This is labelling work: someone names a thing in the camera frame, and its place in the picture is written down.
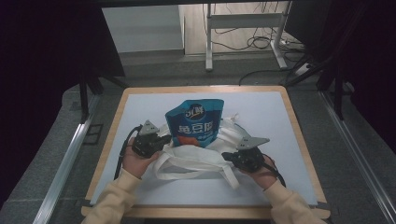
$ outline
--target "table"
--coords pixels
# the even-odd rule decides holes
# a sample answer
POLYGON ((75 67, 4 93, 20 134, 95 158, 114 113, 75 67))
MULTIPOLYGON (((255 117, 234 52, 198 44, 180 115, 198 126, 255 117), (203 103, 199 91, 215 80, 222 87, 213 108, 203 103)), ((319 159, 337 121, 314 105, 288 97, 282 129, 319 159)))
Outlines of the table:
MULTIPOLYGON (((290 118, 290 123, 294 134, 296 136, 298 146, 303 155, 304 163, 307 168, 309 177, 312 181, 315 194, 319 204, 326 203, 321 185, 318 181, 315 168, 311 161, 311 157, 307 150, 303 134, 300 130, 297 118, 294 115, 289 96, 283 87, 279 86, 261 86, 261 87, 239 87, 239 86, 210 86, 210 87, 165 87, 165 88, 129 88, 126 89, 121 97, 119 107, 117 109, 115 118, 113 119, 109 134, 106 139, 101 157, 97 164, 95 173, 92 177, 92 182, 88 189, 86 200, 92 198, 93 192, 98 180, 104 170, 113 140, 120 123, 125 103, 129 94, 148 94, 148 93, 195 93, 195 92, 252 92, 252 91, 278 91, 280 92, 283 103, 286 107, 290 118)), ((269 206, 251 206, 251 207, 170 207, 170 206, 155 206, 144 207, 134 206, 134 208, 125 214, 127 217, 150 217, 150 218, 246 218, 246 219, 269 219, 271 218, 269 206)), ((86 216, 90 212, 89 206, 82 206, 81 213, 86 216)), ((316 207, 313 208, 314 213, 321 218, 330 216, 330 211, 316 207)))

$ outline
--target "person's left hand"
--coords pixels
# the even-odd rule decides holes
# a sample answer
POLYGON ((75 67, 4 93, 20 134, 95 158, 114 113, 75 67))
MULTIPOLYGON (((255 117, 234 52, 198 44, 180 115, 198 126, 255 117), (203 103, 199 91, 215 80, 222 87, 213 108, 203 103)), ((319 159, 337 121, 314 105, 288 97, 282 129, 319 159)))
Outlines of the person's left hand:
POLYGON ((158 157, 160 156, 160 152, 157 151, 149 159, 140 157, 135 152, 132 151, 133 142, 134 142, 134 138, 131 138, 131 140, 128 143, 128 146, 125 148, 125 154, 122 161, 122 168, 131 175, 134 175, 135 177, 140 179, 148 169, 149 165, 153 161, 158 159, 158 157))

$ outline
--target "blue package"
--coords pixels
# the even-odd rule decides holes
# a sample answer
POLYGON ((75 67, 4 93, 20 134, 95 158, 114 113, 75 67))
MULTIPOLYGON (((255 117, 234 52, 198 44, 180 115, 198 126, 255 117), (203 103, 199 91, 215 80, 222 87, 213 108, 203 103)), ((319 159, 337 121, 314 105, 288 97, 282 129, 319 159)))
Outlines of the blue package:
POLYGON ((206 147, 219 132, 224 101, 219 99, 186 100, 165 114, 175 147, 206 147))

